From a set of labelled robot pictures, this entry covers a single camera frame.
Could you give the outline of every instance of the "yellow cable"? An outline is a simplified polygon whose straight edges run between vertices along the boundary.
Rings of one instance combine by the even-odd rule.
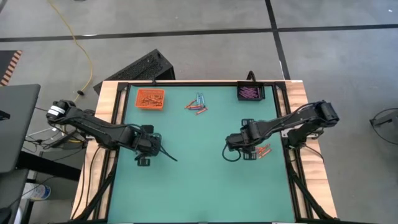
[[[90,60],[90,57],[88,56],[86,50],[77,42],[75,35],[73,34],[72,28],[69,26],[69,24],[67,23],[67,21],[65,20],[65,18],[61,15],[60,11],[58,10],[57,7],[55,7],[53,5],[52,0],[47,0],[49,2],[49,4],[51,5],[51,7],[55,10],[55,12],[57,12],[57,14],[60,16],[60,18],[62,19],[63,23],[68,27],[70,34],[72,35],[73,41],[75,41],[75,44],[85,53],[87,59],[88,59],[88,63],[90,65],[90,79],[87,81],[86,85],[84,85],[84,87],[81,89],[81,91],[84,91],[88,84],[91,82],[91,80],[93,79],[93,63]],[[77,94],[76,98],[73,100],[73,102],[76,102],[77,99],[79,99],[79,94]]]

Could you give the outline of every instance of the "desk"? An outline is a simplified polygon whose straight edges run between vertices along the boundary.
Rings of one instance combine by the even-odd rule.
[[[158,81],[158,83],[198,83],[198,82],[235,82],[234,80],[201,80],[201,81]],[[305,94],[304,90],[304,85],[301,81],[278,81],[278,80],[266,80],[266,81],[261,81],[261,82],[281,82],[285,84],[286,87],[286,92],[287,96],[289,99],[289,105],[290,109],[293,111],[297,109],[299,106],[307,103],[307,97]],[[120,123],[122,119],[122,111],[124,107],[124,99],[126,96],[126,93],[124,91],[117,93],[118,91],[118,83],[116,81],[108,81],[103,83],[103,88],[101,91],[101,94],[99,96],[98,100],[98,105],[96,109],[96,117],[103,119],[105,121],[111,122],[112,118],[116,120],[116,123]],[[130,83],[150,83],[150,81],[131,81]],[[120,94],[120,102],[118,108],[115,108],[115,99],[116,95]],[[279,103],[280,103],[280,108],[282,115],[285,113],[285,107],[283,98],[279,98]],[[307,144],[316,149],[319,149],[319,145],[317,141],[314,140],[308,140]],[[91,161],[93,160],[94,153],[97,149],[97,144],[95,142],[90,142],[86,151],[86,157],[85,161],[86,164],[90,164]],[[315,199],[318,201],[318,203],[325,209],[327,213],[329,213],[331,216],[336,216],[334,204],[333,204],[333,199],[331,197],[329,185],[328,185],[328,180],[325,172],[324,165],[322,163],[322,160],[315,154],[312,154],[312,152],[307,151],[307,150],[302,150],[301,152],[301,161],[303,165],[303,172],[305,174],[305,180],[307,182],[307,187],[309,191],[312,193],[312,195],[315,197]],[[82,176],[80,177],[80,182],[78,185],[78,189],[76,192],[76,198],[75,198],[75,203],[73,205],[73,211],[75,211],[78,201],[80,198],[80,192],[81,188],[84,186],[84,191],[83,191],[83,197],[81,200],[81,205],[77,210],[76,214],[80,214],[81,211],[84,209],[84,205],[86,204],[86,197],[88,195],[88,201],[91,200],[92,196],[96,193],[98,189],[98,183],[100,182],[100,177],[102,173],[102,167],[104,164],[104,157],[105,153],[104,150],[100,150],[96,157],[94,158],[93,161],[93,168],[91,171],[91,184],[90,184],[90,191],[87,192],[88,188],[88,175],[90,173],[90,168],[89,166],[86,166],[86,169],[84,170],[85,174],[85,182],[83,183],[82,181]],[[112,159],[114,157],[114,153],[111,153],[110,158]],[[110,163],[108,164],[108,171],[111,167],[112,161],[110,160]],[[302,198],[301,193],[299,190],[297,190],[297,195],[298,195],[298,204],[299,204],[299,209],[300,209],[300,214],[301,217],[306,217],[305,213],[305,204],[304,200]],[[108,207],[108,195],[109,195],[109,189],[106,191],[106,193],[103,196],[103,200],[101,203],[101,206],[98,210],[98,218],[105,218],[107,216],[107,207]]]

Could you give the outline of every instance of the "concrete floor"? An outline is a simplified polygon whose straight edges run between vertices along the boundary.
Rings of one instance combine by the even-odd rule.
[[[113,0],[55,4],[75,34],[115,34],[173,30],[270,28],[263,0]],[[278,27],[398,24],[396,1],[272,1]],[[68,35],[44,0],[8,1],[0,13],[0,38]],[[338,216],[343,220],[396,223],[398,148],[379,139],[369,125],[378,111],[397,107],[397,29],[280,33],[290,76],[304,80],[310,101],[333,103],[341,121],[320,138]],[[81,40],[98,83],[153,49],[159,49],[183,79],[283,79],[272,33],[220,34]],[[0,50],[23,50],[11,85],[39,83],[37,106],[73,99],[88,79],[85,56],[72,41],[0,43]],[[95,109],[90,88],[79,101]],[[29,132],[46,128],[36,111]],[[394,140],[394,132],[384,130]],[[62,157],[69,152],[45,153]],[[81,164],[82,155],[65,159]],[[37,202],[31,223],[64,222],[70,214],[73,183],[54,179],[54,189],[71,195]]]

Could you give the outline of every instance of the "black box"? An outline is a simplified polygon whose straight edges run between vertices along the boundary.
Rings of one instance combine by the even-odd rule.
[[[136,60],[126,68],[111,75],[106,80],[175,80],[173,65],[157,50]],[[95,85],[94,91],[100,94],[102,82]]]

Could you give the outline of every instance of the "black desk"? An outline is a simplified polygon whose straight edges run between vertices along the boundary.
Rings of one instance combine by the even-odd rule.
[[[14,223],[29,170],[75,181],[80,177],[79,169],[21,151],[39,90],[40,85],[0,87],[0,110],[10,115],[0,121],[0,208],[14,202],[10,224]]]

